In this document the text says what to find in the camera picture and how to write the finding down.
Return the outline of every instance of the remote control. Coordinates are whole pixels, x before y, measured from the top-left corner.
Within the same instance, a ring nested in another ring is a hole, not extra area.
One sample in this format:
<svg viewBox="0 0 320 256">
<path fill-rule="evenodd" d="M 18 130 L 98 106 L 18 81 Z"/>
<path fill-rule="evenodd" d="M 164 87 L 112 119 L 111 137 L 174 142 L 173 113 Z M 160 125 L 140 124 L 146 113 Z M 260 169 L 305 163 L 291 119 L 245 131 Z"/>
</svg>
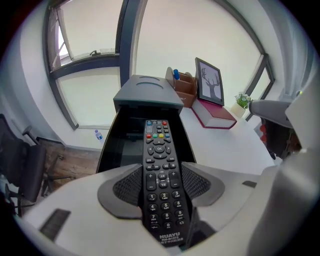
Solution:
<svg viewBox="0 0 320 256">
<path fill-rule="evenodd" d="M 186 242 L 189 213 L 167 120 L 146 120 L 143 139 L 143 224 L 165 247 Z"/>
</svg>

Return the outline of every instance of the potted plant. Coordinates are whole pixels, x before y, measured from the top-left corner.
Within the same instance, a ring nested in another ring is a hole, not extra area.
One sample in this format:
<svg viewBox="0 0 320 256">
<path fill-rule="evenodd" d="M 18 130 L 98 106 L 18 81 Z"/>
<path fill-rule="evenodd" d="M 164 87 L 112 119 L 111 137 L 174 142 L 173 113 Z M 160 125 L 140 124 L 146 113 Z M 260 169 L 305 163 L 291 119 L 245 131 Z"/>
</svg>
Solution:
<svg viewBox="0 0 320 256">
<path fill-rule="evenodd" d="M 235 96 L 236 102 L 231 107 L 231 111 L 239 118 L 241 118 L 246 109 L 248 108 L 248 103 L 251 101 L 251 97 L 243 92 L 239 92 L 238 95 Z"/>
</svg>

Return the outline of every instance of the water bottle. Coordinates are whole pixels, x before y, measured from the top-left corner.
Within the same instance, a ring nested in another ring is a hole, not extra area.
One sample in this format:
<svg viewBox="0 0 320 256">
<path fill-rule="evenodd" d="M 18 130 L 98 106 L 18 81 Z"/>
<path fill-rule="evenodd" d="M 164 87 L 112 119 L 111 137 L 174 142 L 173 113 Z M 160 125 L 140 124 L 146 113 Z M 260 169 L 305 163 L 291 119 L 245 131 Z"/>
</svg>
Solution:
<svg viewBox="0 0 320 256">
<path fill-rule="evenodd" d="M 98 130 L 95 130 L 94 132 L 95 132 L 96 138 L 100 141 L 100 143 L 103 144 L 103 143 L 104 143 L 104 140 L 103 140 L 103 137 L 102 137 L 101 132 L 99 132 Z"/>
</svg>

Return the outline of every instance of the red book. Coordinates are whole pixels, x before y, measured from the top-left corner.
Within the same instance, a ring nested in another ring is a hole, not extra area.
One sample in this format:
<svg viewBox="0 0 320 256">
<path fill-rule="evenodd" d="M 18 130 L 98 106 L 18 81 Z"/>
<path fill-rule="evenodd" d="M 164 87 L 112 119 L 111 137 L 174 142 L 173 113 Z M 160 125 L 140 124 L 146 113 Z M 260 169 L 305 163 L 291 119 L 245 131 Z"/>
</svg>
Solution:
<svg viewBox="0 0 320 256">
<path fill-rule="evenodd" d="M 237 120 L 223 106 L 195 99 L 192 110 L 204 128 L 230 129 Z"/>
</svg>

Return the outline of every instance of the black chair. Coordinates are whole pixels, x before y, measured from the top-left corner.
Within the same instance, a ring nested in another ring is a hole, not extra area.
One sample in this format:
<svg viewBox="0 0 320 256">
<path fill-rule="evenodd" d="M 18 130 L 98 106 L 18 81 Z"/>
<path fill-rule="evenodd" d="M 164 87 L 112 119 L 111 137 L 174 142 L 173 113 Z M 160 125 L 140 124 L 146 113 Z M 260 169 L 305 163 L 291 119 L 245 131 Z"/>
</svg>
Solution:
<svg viewBox="0 0 320 256">
<path fill-rule="evenodd" d="M 51 166 L 45 172 L 46 148 L 31 135 L 31 126 L 28 126 L 23 135 L 28 135 L 36 145 L 30 146 L 19 139 L 11 131 L 5 116 L 0 114 L 0 174 L 10 184 L 18 187 L 18 193 L 9 190 L 5 185 L 5 198 L 13 208 L 18 209 L 21 216 L 22 207 L 33 206 L 34 204 L 21 205 L 22 199 L 35 203 L 41 189 L 41 195 L 46 196 L 53 191 L 53 181 L 61 179 L 74 179 L 73 176 L 54 176 L 54 168 L 61 155 L 56 154 Z M 17 206 L 11 198 L 17 198 Z"/>
</svg>

